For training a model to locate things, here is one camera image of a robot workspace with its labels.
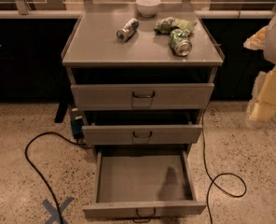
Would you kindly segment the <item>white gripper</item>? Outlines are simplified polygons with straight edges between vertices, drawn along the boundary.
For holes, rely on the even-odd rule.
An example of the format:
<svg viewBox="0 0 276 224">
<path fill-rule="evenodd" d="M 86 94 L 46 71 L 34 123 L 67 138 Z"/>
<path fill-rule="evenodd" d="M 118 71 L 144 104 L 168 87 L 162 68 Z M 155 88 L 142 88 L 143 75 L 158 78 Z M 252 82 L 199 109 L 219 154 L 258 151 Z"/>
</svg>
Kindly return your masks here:
<svg viewBox="0 0 276 224">
<path fill-rule="evenodd" d="M 267 26 L 258 30 L 243 43 L 246 49 L 264 49 L 267 61 L 276 64 L 276 15 Z M 260 128 L 276 114 L 276 65 L 269 72 L 260 72 L 255 79 L 252 99 L 247 106 L 246 125 Z"/>
</svg>

